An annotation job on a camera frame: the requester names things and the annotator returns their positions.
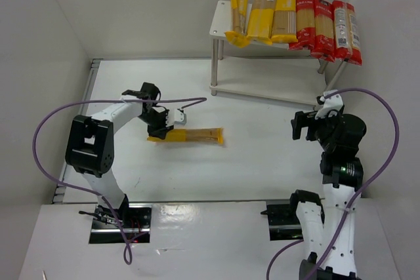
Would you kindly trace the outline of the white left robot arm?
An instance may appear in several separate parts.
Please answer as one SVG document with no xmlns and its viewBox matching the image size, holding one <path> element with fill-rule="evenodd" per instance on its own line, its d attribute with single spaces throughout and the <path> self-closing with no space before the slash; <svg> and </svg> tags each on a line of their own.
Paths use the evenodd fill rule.
<svg viewBox="0 0 420 280">
<path fill-rule="evenodd" d="M 125 100 L 92 116 L 78 115 L 72 121 L 65 160 L 99 193 L 98 204 L 105 211 L 122 213 L 129 204 L 112 172 L 115 133 L 135 118 L 147 124 L 151 137 L 163 140 L 173 130 L 169 110 L 156 109 L 160 94 L 154 84 L 143 83 L 138 91 L 126 90 L 122 94 Z"/>
</svg>

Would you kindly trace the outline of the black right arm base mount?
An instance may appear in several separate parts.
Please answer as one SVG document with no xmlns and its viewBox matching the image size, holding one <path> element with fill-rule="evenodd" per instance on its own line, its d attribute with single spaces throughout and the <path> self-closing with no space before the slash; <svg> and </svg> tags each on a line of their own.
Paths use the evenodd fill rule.
<svg viewBox="0 0 420 280">
<path fill-rule="evenodd" d="M 270 241 L 291 241 L 302 239 L 302 229 L 289 201 L 285 199 L 266 202 L 261 212 L 268 220 Z"/>
</svg>

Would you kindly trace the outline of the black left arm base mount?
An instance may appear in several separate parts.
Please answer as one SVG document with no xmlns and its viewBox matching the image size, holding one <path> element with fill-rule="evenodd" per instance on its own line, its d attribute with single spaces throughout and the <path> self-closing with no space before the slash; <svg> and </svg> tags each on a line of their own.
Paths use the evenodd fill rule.
<svg viewBox="0 0 420 280">
<path fill-rule="evenodd" d="M 117 221 L 112 215 L 100 214 L 99 207 L 90 212 L 80 210 L 79 214 L 90 216 L 93 219 L 89 237 L 90 244 L 124 243 Z M 121 221 L 126 238 L 134 244 L 149 243 L 151 220 L 151 204 L 131 203 L 125 218 Z"/>
</svg>

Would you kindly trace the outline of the yellow Pastatime spaghetti bag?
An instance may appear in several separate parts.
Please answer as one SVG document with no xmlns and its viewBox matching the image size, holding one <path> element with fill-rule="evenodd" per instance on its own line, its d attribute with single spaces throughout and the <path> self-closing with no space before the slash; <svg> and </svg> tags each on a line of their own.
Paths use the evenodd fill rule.
<svg viewBox="0 0 420 280">
<path fill-rule="evenodd" d="M 147 141 L 157 143 L 199 142 L 223 145 L 224 137 L 223 128 L 173 129 L 168 131 L 163 138 L 149 136 L 147 137 Z"/>
</svg>

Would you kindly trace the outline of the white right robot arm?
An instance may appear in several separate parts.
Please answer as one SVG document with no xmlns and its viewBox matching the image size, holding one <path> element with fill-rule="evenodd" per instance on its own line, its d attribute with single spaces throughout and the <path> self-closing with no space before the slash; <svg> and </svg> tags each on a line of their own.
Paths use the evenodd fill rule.
<svg viewBox="0 0 420 280">
<path fill-rule="evenodd" d="M 356 154 L 366 134 L 366 124 L 357 116 L 329 111 L 298 111 L 291 121 L 292 138 L 298 140 L 307 128 L 306 140 L 318 141 L 324 195 L 296 190 L 291 208 L 299 220 L 306 258 L 299 279 L 357 279 L 354 259 L 356 205 L 350 199 L 361 188 L 364 177 Z"/>
</svg>

